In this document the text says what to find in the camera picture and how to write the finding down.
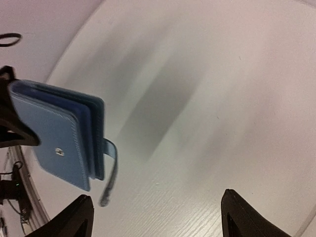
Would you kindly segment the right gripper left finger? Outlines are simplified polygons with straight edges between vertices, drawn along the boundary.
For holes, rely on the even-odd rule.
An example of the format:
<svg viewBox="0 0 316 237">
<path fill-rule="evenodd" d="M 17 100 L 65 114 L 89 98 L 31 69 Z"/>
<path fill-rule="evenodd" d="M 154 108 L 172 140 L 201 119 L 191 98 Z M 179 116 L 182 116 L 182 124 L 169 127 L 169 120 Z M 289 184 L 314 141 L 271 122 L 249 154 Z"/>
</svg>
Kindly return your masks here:
<svg viewBox="0 0 316 237">
<path fill-rule="evenodd" d="M 94 205 L 90 196 L 80 195 L 48 223 L 28 237 L 90 237 Z"/>
</svg>

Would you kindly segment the blue card holder wallet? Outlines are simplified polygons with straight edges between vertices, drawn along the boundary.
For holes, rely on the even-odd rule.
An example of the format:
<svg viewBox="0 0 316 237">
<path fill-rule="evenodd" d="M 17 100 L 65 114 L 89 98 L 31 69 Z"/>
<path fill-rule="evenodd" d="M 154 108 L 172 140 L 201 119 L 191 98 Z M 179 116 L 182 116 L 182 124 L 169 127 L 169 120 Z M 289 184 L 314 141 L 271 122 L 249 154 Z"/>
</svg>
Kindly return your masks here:
<svg viewBox="0 0 316 237">
<path fill-rule="evenodd" d="M 30 80 L 9 85 L 20 120 L 39 138 L 34 152 L 48 173 L 90 191 L 90 179 L 104 180 L 104 156 L 114 159 L 99 204 L 107 206 L 118 172 L 118 151 L 104 137 L 105 104 L 96 96 Z"/>
</svg>

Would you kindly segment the background equipment stand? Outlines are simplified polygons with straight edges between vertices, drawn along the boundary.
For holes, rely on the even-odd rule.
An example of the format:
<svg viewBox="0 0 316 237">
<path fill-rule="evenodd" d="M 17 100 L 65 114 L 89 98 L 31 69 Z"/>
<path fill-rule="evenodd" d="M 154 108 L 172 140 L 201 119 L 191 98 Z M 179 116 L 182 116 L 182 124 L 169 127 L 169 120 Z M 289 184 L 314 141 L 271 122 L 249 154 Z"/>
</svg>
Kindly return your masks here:
<svg viewBox="0 0 316 237">
<path fill-rule="evenodd" d="M 11 172 L 1 173 L 0 175 L 11 175 L 10 180 L 0 180 L 0 204 L 3 202 L 15 200 L 18 202 L 19 210 L 15 210 L 22 220 L 28 221 L 32 211 L 32 204 L 27 194 L 20 175 L 20 169 L 23 167 L 21 161 L 16 161 Z"/>
</svg>

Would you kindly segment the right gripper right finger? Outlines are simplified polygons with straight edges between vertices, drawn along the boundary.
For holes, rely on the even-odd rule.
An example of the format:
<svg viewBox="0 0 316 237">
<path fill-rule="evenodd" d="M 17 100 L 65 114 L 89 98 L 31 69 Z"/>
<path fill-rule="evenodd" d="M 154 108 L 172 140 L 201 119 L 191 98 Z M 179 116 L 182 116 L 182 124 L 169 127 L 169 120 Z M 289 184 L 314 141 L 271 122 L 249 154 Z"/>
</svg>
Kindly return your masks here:
<svg viewBox="0 0 316 237">
<path fill-rule="evenodd" d="M 223 237 L 287 237 L 235 190 L 226 189 L 221 200 Z"/>
</svg>

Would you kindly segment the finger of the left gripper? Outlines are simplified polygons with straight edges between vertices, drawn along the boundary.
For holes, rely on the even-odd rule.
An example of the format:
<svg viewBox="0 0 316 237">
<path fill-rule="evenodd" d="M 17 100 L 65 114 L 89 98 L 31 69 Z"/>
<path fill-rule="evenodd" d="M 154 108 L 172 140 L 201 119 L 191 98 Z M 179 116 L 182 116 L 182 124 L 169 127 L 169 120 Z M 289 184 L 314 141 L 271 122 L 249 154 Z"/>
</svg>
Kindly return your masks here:
<svg viewBox="0 0 316 237">
<path fill-rule="evenodd" d="M 0 69 L 0 147 L 38 146 L 40 140 L 19 118 L 9 95 L 9 85 L 15 78 L 11 66 Z"/>
</svg>

